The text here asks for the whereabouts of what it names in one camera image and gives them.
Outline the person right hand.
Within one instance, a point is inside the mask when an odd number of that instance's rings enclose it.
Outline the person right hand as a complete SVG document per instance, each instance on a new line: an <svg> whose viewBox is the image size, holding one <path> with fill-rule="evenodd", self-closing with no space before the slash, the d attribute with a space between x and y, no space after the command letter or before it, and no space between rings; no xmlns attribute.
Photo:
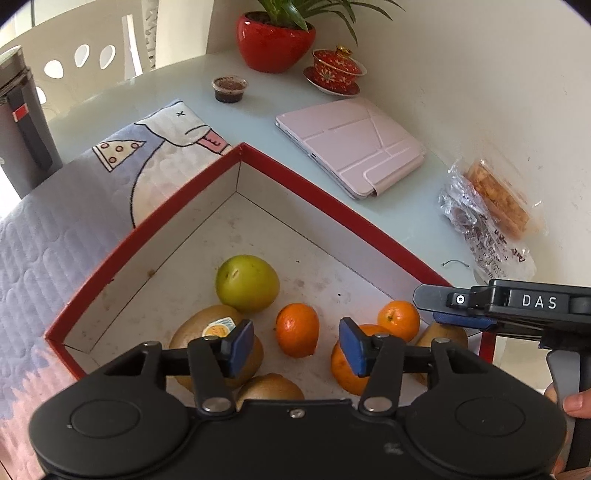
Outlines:
<svg viewBox="0 0 591 480"><path fill-rule="evenodd" d="M589 419L591 417L591 392L585 390L564 399L562 406L566 414L573 418ZM590 478L590 467L568 470L559 459L555 464L552 476L558 480L582 480Z"/></svg>

